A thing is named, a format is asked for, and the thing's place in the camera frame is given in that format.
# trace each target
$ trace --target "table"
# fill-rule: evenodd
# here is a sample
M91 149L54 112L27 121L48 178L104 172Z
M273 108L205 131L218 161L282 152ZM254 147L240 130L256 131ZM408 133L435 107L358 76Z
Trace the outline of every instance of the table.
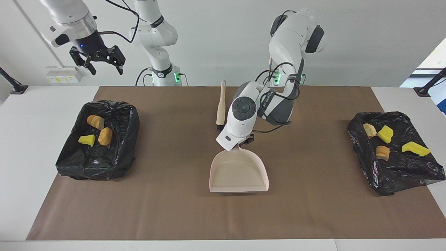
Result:
M397 250L423 247L427 250L443 250L446 239L424 240L246 240L246 241L76 241L76 242L24 242L40 209L57 171L54 162L69 134L80 107L93 99L98 87L30 87L25 95L11 96L0 106L0 159L3 163L0 177L0 239L1 250L97 250L98 247L116 248L131 245L136 250L148 247L159 249L208 249L210 247L250 249L280 248L284 250L375 250L392 246ZM443 153L446 146L444 117L430 99L417 97L412 89L373 88L384 111L399 110L411 117L419 134L430 147L437 161L446 164ZM45 133L49 121L59 121L58 126ZM36 149L45 141L45 151ZM446 215L446 183L429 186L443 214Z

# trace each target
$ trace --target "bread roll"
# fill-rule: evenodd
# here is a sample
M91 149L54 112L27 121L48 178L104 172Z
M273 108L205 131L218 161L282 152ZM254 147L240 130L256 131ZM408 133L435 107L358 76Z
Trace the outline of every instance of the bread roll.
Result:
M90 115L87 118L87 123L98 130L104 129L104 119L98 115Z
M372 138L376 136L376 129L374 126L370 125L370 124L363 124L365 133L367 133L367 137L368 138Z
M106 127L101 130L99 134L98 142L103 146L108 146L112 142L113 132L109 127Z
M389 160L390 149L386 146L378 146L375 149L376 157L385 161Z

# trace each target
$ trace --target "dustpan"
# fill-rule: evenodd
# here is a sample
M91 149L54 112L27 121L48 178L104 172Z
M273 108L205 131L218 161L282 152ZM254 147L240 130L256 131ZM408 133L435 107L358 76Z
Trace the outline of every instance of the dustpan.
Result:
M233 193L268 189L265 165L255 153L236 146L231 151L218 153L212 161L209 191Z

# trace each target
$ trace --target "yellow sponge piece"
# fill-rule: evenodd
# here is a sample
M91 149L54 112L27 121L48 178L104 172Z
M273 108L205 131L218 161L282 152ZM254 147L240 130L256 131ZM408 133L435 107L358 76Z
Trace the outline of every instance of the yellow sponge piece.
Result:
M381 131L379 131L377 133L378 137L380 139L382 139L384 142L386 142L387 144L389 144L392 141L392 137L393 137L393 130L392 128L388 127L388 126L384 126L383 129L381 129Z
M410 141L409 143L403 145L403 147L401 148L401 151L402 152L411 151L415 154L418 154L420 157L426 156L430 153L429 149L427 149L426 147L421 146L413 141Z
M87 136L80 136L78 142L84 145L93 146L95 144L96 137L94 134Z

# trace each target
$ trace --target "blue object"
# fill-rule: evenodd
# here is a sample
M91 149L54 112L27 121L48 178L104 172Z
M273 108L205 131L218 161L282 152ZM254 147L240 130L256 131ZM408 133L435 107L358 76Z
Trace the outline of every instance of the blue object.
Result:
M442 111L443 113L446 114L446 99L443 99L443 101L441 101L437 107L440 109L440 111Z

